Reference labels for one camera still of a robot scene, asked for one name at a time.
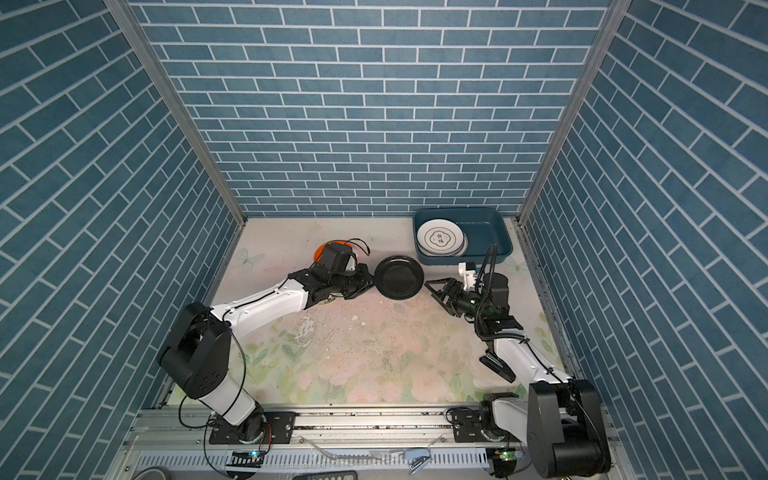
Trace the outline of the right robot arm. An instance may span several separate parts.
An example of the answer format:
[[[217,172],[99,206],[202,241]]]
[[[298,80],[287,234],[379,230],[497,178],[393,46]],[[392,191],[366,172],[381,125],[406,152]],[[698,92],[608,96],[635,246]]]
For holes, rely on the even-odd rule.
[[[518,440],[544,479],[591,477],[612,461],[600,397],[587,380],[575,379],[534,346],[509,304],[509,280],[497,272],[497,247],[480,266],[459,265],[456,278],[424,286],[450,315],[467,320],[487,349],[479,361],[503,380],[527,387],[527,401],[514,394],[488,394],[480,403],[482,431]]]

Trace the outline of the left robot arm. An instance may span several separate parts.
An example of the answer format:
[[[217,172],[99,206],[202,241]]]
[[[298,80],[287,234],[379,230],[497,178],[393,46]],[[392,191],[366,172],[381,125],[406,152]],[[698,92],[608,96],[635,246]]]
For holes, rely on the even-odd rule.
[[[327,242],[309,267],[272,287],[229,303],[184,306],[159,348],[159,366],[188,398],[233,427],[238,442],[263,440],[263,408],[247,392],[246,375],[239,381],[231,377],[231,347],[241,349],[242,340],[287,315],[370,290],[373,276],[358,261],[355,246],[354,240]]]

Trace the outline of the white plate clover emblem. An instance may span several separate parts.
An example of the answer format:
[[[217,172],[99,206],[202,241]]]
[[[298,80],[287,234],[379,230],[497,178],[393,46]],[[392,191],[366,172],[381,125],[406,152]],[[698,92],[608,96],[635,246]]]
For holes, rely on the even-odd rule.
[[[416,243],[424,255],[455,257],[466,252],[468,237],[456,223],[446,219],[432,219],[417,229]]]

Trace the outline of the black round plate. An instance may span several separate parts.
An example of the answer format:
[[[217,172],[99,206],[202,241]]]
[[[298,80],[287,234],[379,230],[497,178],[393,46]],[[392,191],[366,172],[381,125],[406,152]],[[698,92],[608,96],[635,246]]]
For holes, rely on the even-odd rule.
[[[414,297],[423,284],[423,268],[409,256],[389,256],[375,269],[374,286],[384,297],[392,300],[400,301]]]

